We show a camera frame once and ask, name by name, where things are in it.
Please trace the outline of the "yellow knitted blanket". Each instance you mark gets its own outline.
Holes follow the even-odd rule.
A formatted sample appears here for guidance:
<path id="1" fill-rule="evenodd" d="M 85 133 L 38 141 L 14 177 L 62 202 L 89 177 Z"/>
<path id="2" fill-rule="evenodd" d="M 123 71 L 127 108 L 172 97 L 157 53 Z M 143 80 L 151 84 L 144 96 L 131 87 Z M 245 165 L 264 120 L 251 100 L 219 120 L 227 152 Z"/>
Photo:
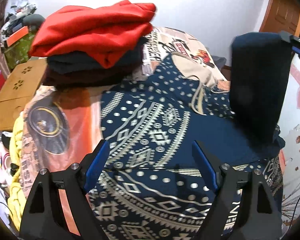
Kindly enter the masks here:
<path id="1" fill-rule="evenodd" d="M 22 153 L 22 135 L 23 135 L 23 111 L 15 120 L 12 137 L 10 139 L 9 154 L 12 164 L 18 166 L 17 171 L 12 176 L 9 187 L 10 196 L 8 198 L 8 207 L 10 209 L 10 217 L 17 230 L 20 229 L 22 215 L 26 204 L 26 197 L 22 190 L 19 178 L 21 175 L 21 153 Z"/>

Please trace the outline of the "navy patterned hooded garment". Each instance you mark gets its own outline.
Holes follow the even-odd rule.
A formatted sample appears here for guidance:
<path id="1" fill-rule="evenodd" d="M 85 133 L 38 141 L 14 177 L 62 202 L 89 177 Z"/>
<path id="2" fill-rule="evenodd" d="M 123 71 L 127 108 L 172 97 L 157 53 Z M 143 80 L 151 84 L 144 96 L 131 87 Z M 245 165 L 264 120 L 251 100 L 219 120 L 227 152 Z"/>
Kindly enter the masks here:
<path id="1" fill-rule="evenodd" d="M 156 28 L 147 40 L 154 72 L 101 96 L 110 153 L 89 200 L 106 235 L 281 237 L 288 45 L 272 33 L 235 38 L 227 81 L 190 35 Z"/>

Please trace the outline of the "dark folded clothes stack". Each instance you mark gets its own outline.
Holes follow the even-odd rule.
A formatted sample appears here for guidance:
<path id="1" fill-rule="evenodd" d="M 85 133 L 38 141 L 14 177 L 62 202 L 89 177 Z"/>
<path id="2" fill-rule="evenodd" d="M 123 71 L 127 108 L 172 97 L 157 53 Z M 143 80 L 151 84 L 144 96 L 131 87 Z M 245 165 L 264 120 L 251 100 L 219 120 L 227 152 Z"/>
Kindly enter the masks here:
<path id="1" fill-rule="evenodd" d="M 47 57 L 47 70 L 43 84 L 55 87 L 106 86 L 120 82 L 142 65 L 143 45 L 147 38 L 139 39 L 136 47 L 123 55 L 109 69 L 82 51 Z"/>

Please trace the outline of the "grey neck pillow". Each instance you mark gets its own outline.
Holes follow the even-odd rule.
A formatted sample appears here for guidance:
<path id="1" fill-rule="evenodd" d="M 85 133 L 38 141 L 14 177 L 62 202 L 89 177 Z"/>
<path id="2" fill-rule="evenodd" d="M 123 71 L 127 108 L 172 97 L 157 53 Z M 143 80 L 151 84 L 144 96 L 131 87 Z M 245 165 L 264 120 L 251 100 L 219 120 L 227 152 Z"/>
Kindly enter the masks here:
<path id="1" fill-rule="evenodd" d="M 22 24 L 30 31 L 38 31 L 46 19 L 40 14 L 30 14 L 23 18 Z"/>

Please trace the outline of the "red folded garment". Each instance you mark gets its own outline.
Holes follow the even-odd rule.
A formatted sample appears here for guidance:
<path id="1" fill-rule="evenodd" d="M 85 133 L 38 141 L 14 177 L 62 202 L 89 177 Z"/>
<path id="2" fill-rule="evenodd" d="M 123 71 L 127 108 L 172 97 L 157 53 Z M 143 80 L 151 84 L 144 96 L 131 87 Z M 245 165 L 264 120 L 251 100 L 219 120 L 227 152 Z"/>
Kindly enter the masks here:
<path id="1" fill-rule="evenodd" d="M 111 68 L 153 30 L 155 12 L 153 3 L 129 0 L 96 9 L 67 5 L 46 18 L 29 55 L 49 57 L 83 51 L 103 68 Z"/>

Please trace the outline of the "wooden folding lap desk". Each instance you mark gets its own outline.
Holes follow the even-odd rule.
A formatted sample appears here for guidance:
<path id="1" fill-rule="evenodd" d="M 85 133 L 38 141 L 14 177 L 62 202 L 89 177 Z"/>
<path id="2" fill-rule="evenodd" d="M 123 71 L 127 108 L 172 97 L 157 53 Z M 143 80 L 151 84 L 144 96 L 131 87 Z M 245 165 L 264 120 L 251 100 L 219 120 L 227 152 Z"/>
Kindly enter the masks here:
<path id="1" fill-rule="evenodd" d="M 45 58 L 17 65 L 0 91 L 0 131 L 11 131 L 21 111 L 34 97 L 47 68 Z"/>

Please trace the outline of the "brown wooden door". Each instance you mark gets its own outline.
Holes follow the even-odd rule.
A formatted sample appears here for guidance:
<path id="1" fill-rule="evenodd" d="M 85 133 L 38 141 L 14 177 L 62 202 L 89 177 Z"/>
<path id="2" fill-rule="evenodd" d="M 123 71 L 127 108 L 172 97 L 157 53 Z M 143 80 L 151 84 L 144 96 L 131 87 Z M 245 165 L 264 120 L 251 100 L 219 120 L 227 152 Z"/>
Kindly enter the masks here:
<path id="1" fill-rule="evenodd" d="M 259 31 L 300 37 L 300 7 L 294 0 L 269 0 Z"/>

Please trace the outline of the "orange box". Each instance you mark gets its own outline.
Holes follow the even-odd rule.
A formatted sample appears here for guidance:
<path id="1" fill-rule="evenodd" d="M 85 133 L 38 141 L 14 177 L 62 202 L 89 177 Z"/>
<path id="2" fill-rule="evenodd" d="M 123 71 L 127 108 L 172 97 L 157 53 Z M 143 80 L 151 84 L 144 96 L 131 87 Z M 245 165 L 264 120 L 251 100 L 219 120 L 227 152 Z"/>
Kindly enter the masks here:
<path id="1" fill-rule="evenodd" d="M 8 47 L 12 46 L 15 42 L 23 38 L 25 35 L 29 33 L 29 29 L 27 26 L 22 27 L 18 31 L 14 32 L 9 38 L 6 40 L 6 44 Z"/>

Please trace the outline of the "printed bed blanket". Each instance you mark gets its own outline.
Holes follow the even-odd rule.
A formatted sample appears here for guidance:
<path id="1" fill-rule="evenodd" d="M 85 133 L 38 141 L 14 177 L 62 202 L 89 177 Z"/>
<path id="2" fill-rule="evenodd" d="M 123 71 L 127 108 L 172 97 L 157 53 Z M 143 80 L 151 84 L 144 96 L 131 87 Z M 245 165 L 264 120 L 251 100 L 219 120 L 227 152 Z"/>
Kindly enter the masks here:
<path id="1" fill-rule="evenodd" d="M 42 87 L 24 110 L 22 189 L 41 168 L 79 163 L 101 139 L 109 157 L 88 194 L 111 239 L 190 239 L 214 199 L 191 154 L 200 140 L 239 171 L 260 169 L 281 207 L 283 177 L 273 149 L 256 155 L 235 129 L 229 82 L 217 58 L 190 34 L 155 28 L 151 67 L 110 87 Z"/>

